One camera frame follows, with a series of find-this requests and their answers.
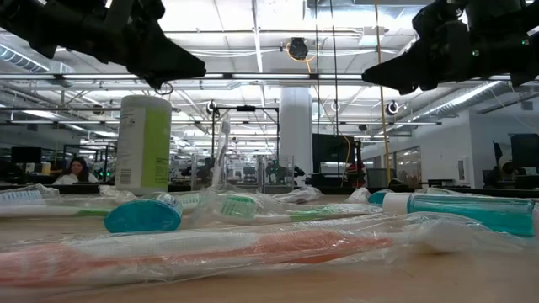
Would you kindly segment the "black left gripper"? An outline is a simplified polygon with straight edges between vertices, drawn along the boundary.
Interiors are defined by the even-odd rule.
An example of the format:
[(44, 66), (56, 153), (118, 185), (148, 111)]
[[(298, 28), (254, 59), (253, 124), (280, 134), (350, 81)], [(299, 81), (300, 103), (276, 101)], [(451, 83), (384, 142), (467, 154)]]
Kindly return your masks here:
[(160, 0), (48, 1), (35, 17), (29, 45), (52, 58), (57, 46), (126, 64), (151, 88), (203, 77), (205, 63), (171, 40), (147, 42), (164, 15)]

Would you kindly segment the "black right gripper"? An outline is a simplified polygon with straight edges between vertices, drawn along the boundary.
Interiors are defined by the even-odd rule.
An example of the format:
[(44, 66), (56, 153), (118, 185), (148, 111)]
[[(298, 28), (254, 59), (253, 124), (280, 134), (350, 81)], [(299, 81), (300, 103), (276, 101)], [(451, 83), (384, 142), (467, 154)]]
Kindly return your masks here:
[(413, 18), (419, 39), (410, 49), (365, 70), (362, 80), (409, 94), (487, 77), (509, 48), (511, 14), (511, 0), (435, 0)]

